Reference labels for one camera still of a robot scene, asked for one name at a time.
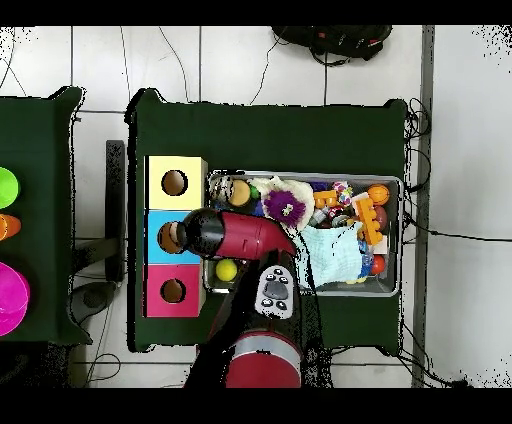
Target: green bowl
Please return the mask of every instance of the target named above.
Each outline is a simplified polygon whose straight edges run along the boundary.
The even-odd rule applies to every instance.
[[[0,209],[11,205],[18,197],[20,185],[16,176],[5,168],[0,168]]]

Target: round hole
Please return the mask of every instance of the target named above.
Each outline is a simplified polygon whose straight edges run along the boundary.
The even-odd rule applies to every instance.
[[[169,196],[181,196],[187,188],[187,176],[181,171],[167,171],[162,177],[162,190]]]
[[[176,229],[178,228],[178,223],[174,222],[166,222],[157,234],[157,242],[160,248],[167,253],[179,253],[181,252],[181,246],[178,243],[178,236],[176,234]]]
[[[160,296],[167,303],[180,303],[185,299],[185,292],[185,285],[177,278],[173,278],[162,285]]]

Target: green table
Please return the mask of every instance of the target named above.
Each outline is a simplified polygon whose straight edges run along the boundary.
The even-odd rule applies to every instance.
[[[190,345],[206,340],[223,300],[209,294],[198,318],[144,318],[144,156],[200,156],[213,169],[390,175],[403,178],[406,105],[230,106],[164,103],[153,89],[132,99],[129,187],[129,347]],[[312,302],[304,298],[304,307]],[[324,342],[399,349],[400,292],[390,298],[319,297]]]

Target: light blue cloth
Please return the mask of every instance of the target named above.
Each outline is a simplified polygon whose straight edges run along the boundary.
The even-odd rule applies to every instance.
[[[350,227],[317,229],[307,226],[300,233],[309,251],[313,281],[320,287],[333,281],[355,280],[361,273],[362,256],[357,242],[357,230],[363,224],[356,221]],[[299,284],[309,287],[307,276],[307,252],[296,236],[297,246],[295,265]]]

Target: black bag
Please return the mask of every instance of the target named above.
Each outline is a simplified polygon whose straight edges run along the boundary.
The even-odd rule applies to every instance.
[[[309,48],[315,60],[323,65],[338,66],[350,58],[370,60],[382,50],[383,42],[391,33],[391,25],[329,25],[329,26],[273,26],[278,37]],[[317,56],[324,53],[346,56],[347,59],[325,63]]]

